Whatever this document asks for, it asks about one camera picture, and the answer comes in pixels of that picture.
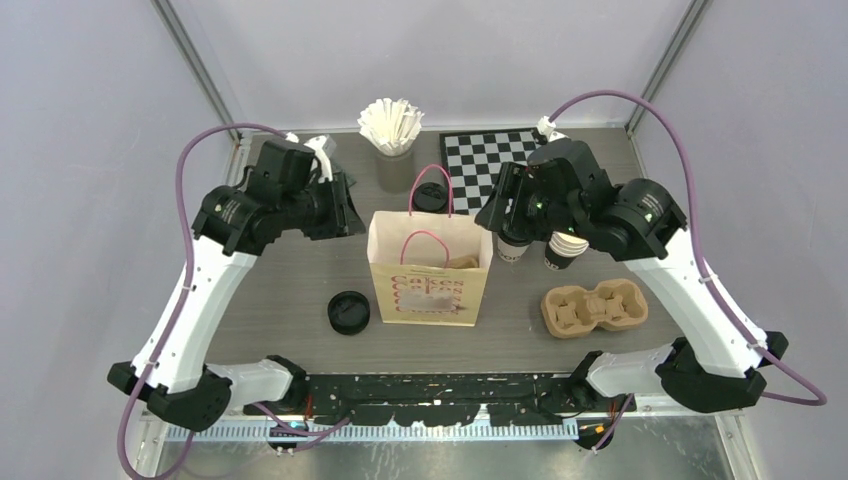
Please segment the paper gift bag pink handles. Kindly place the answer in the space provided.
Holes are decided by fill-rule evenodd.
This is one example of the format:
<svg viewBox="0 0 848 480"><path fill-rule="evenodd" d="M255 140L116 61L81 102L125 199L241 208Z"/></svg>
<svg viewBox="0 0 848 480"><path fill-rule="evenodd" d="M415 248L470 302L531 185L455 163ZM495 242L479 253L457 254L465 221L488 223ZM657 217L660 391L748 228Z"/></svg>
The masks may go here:
<svg viewBox="0 0 848 480"><path fill-rule="evenodd" d="M493 257L492 233L469 215L376 211L368 226L367 259L382 321L473 327ZM450 269L451 258L478 257L480 267Z"/></svg>

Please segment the stack of paper cups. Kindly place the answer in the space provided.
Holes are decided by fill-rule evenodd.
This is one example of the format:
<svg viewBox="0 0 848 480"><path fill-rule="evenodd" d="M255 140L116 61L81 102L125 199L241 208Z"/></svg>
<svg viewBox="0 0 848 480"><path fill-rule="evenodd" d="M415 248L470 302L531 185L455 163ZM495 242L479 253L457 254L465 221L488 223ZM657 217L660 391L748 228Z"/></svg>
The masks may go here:
<svg viewBox="0 0 848 480"><path fill-rule="evenodd" d="M566 269L588 248L587 240L566 233L553 232L544 250L544 263L551 270Z"/></svg>

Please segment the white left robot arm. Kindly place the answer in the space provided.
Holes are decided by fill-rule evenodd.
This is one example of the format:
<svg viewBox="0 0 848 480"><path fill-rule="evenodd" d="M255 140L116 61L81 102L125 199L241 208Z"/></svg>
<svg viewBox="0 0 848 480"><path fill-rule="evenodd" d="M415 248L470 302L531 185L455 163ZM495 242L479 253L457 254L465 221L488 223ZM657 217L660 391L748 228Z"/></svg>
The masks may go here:
<svg viewBox="0 0 848 480"><path fill-rule="evenodd" d="M362 234L346 175L332 167L334 141L315 136L303 144L266 140L246 186L209 192L191 226L194 260L184 267L168 306L143 349L114 364L107 380L139 398L160 419L202 432L228 410L270 402L293 414L306 403L304 369L269 355L253 364L215 365L206 354L235 291L265 247L287 230L312 241Z"/></svg>

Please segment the white paper cup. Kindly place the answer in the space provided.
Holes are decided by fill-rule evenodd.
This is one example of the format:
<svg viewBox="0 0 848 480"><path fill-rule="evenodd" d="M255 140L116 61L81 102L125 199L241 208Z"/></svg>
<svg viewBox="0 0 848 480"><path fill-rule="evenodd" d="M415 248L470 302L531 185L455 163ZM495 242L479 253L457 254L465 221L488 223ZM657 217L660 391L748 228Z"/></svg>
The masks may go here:
<svg viewBox="0 0 848 480"><path fill-rule="evenodd" d="M500 259L508 263L514 263L521 259L531 244L532 241L515 243L499 238L497 240L496 251Z"/></svg>

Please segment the stack of black lids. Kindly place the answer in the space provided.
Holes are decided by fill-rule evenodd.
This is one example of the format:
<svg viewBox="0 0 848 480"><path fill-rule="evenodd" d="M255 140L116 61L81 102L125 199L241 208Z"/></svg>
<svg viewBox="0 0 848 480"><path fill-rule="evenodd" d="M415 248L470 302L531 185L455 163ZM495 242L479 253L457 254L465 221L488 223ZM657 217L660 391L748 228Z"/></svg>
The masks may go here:
<svg viewBox="0 0 848 480"><path fill-rule="evenodd" d="M327 304L330 326L342 335L352 336L361 333L367 327L370 315L370 303L360 292L339 292Z"/></svg>

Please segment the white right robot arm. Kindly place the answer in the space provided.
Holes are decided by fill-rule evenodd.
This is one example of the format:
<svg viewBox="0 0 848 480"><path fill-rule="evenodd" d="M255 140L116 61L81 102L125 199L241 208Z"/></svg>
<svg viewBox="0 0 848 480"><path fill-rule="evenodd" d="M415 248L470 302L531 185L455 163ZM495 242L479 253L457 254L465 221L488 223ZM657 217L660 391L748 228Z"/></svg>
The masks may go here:
<svg viewBox="0 0 848 480"><path fill-rule="evenodd" d="M475 221L511 240L585 240L635 273L680 328L680 337L652 350L589 353L570 379L580 408L596 410L622 394L666 394L716 413L765 396L761 368L778 362L787 339L718 299L721 283L695 255L693 221L659 183L613 184L586 143L562 138L525 163L503 163Z"/></svg>

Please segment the black coffee cup lid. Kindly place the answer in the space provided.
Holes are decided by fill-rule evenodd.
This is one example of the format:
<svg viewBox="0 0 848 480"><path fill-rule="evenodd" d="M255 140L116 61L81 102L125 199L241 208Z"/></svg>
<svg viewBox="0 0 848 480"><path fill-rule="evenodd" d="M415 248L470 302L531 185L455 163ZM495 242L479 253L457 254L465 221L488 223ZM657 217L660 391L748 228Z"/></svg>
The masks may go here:
<svg viewBox="0 0 848 480"><path fill-rule="evenodd" d="M450 208L448 189L436 182L425 182L412 192L412 209L418 212L445 214Z"/></svg>

